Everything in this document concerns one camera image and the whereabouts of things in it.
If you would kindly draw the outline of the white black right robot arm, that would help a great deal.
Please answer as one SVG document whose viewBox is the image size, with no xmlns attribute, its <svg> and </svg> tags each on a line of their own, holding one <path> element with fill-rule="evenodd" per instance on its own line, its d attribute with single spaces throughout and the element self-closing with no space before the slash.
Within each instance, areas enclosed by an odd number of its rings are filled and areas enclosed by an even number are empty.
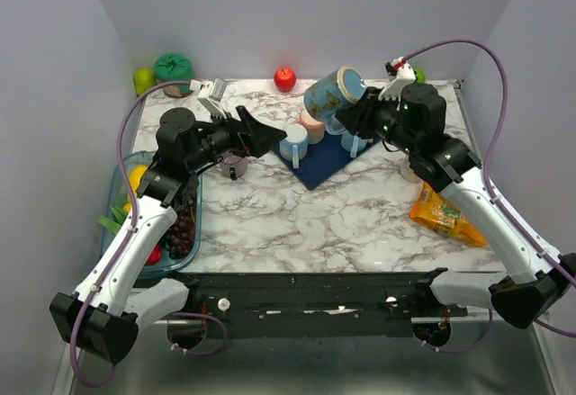
<svg viewBox="0 0 576 395">
<path fill-rule="evenodd" d="M 483 177 L 476 154 L 445 132 L 446 100 L 432 85 L 407 85 L 397 101 L 379 93 L 367 88 L 337 120 L 361 139 L 379 138 L 406 154 L 414 173 L 481 232 L 505 267 L 496 274 L 431 274 L 414 293 L 416 309 L 432 316 L 445 305 L 469 305 L 494 310 L 515 328 L 529 327 L 568 290 L 575 256 L 542 239 Z"/>
</svg>

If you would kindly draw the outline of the purple ceramic mug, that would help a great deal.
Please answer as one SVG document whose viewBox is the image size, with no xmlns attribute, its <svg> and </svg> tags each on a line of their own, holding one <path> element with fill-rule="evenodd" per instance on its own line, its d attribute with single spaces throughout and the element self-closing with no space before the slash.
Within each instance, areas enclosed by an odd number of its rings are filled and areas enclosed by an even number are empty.
<svg viewBox="0 0 576 395">
<path fill-rule="evenodd" d="M 232 181 L 238 180 L 248 170 L 248 158 L 227 154 L 220 162 L 221 173 Z"/>
</svg>

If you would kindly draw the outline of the blue white gradient mug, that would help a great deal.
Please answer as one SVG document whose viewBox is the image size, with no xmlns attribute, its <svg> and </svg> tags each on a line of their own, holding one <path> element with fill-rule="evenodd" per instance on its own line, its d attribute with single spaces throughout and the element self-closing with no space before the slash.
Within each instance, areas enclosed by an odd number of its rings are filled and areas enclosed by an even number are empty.
<svg viewBox="0 0 576 395">
<path fill-rule="evenodd" d="M 288 161 L 293 169 L 299 169 L 309 147 L 309 134 L 300 123 L 292 123 L 284 128 L 285 138 L 279 144 L 280 156 Z"/>
</svg>

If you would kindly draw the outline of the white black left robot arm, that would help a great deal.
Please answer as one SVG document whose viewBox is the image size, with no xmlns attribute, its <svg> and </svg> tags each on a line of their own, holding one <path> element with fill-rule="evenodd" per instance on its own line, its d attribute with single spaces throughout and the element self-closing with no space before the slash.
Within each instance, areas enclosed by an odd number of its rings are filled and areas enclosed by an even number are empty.
<svg viewBox="0 0 576 395">
<path fill-rule="evenodd" d="M 255 119 L 239 106 L 229 113 L 198 121 L 186 108 L 165 112 L 156 133 L 157 151 L 142 176 L 131 213 L 96 267 L 70 294 L 57 293 L 49 312 L 61 338 L 107 363 L 120 363 L 141 329 L 175 313 L 192 317 L 199 296 L 189 284 L 169 278 L 129 297 L 154 246 L 176 223 L 193 199 L 201 174 L 227 153 L 262 157 L 286 136 L 281 129 Z"/>
</svg>

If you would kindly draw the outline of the blue butterfly mug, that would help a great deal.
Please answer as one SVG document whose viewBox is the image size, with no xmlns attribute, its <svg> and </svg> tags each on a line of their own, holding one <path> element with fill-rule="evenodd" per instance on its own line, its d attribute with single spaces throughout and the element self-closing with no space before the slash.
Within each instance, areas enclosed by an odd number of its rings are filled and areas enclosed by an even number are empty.
<svg viewBox="0 0 576 395">
<path fill-rule="evenodd" d="M 354 68 L 343 66 L 312 84 L 304 92 L 304 105 L 313 119 L 327 122 L 339 110 L 357 103 L 366 87 L 364 79 Z"/>
</svg>

